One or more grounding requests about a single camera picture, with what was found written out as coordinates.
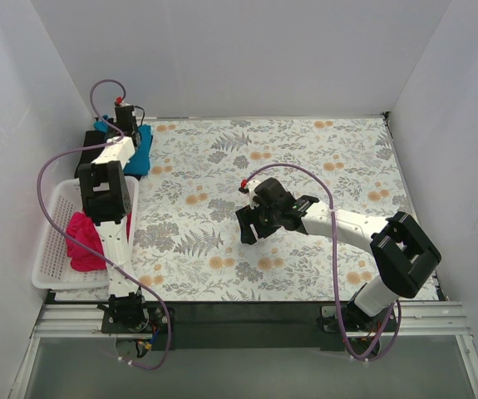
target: floor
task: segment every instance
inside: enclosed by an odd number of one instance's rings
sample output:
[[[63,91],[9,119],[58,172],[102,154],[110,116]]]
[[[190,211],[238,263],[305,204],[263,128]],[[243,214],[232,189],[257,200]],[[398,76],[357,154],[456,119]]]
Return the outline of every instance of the floor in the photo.
[[[169,301],[333,300],[331,241],[278,231],[240,243],[242,179],[273,162],[304,166],[332,189],[335,207],[362,214],[413,212],[382,119],[152,122],[151,173],[140,181],[132,263],[137,278]],[[296,196],[325,199],[305,174],[280,169]],[[371,255],[340,244],[340,297],[377,269]],[[57,300],[105,300],[107,288],[69,290]],[[416,299],[435,300],[432,278]]]

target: gray floor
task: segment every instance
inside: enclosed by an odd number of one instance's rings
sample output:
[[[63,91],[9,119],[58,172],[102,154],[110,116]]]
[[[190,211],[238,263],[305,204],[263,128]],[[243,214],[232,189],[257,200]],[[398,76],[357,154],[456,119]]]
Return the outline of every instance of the gray floor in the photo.
[[[181,350],[146,372],[104,354],[114,346],[105,338],[43,338],[26,398],[474,397],[454,337],[400,337],[367,367],[313,348]]]

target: floral pattern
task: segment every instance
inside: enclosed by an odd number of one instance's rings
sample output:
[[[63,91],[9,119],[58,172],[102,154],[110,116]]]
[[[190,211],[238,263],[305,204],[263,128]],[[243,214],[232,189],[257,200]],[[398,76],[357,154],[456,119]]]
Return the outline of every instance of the floral pattern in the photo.
[[[273,162],[302,165],[332,189],[335,206],[389,216],[411,203],[381,119],[152,122],[152,170],[140,181],[132,263],[137,278],[175,301],[333,300],[331,241],[282,229],[240,243],[242,179]],[[295,196],[326,200],[305,174],[272,169]],[[339,244],[340,297],[377,275],[371,255]],[[57,299],[107,299],[107,288]],[[432,278],[416,299],[437,299]]]

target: gray wall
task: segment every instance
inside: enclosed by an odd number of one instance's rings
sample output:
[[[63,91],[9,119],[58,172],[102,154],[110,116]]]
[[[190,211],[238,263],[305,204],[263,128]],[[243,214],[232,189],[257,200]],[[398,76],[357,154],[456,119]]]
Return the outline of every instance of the gray wall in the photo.
[[[418,216],[443,255],[478,352],[478,2],[453,0],[392,113]]]
[[[31,3],[0,0],[0,398],[9,393],[42,304],[30,282],[44,220],[37,172],[51,155],[80,143],[90,122]],[[46,192],[70,177],[74,162],[56,166]]]
[[[390,110],[449,2],[32,0],[85,99],[114,77],[152,116]]]

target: tabletop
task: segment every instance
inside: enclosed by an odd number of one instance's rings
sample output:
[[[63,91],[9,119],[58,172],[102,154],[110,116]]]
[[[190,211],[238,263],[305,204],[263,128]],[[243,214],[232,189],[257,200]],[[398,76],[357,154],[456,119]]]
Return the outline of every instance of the tabletop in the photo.
[[[182,120],[151,122],[152,169],[140,180],[132,264],[165,301],[333,300],[330,239],[283,229],[240,243],[235,210],[248,203],[240,182],[263,165],[288,162],[320,177],[335,209],[413,213],[383,119]],[[294,196],[327,202],[298,170],[277,168]],[[377,275],[373,257],[339,244],[341,300]],[[58,291],[56,300],[107,300],[107,288]],[[419,300],[438,299],[432,278]]]

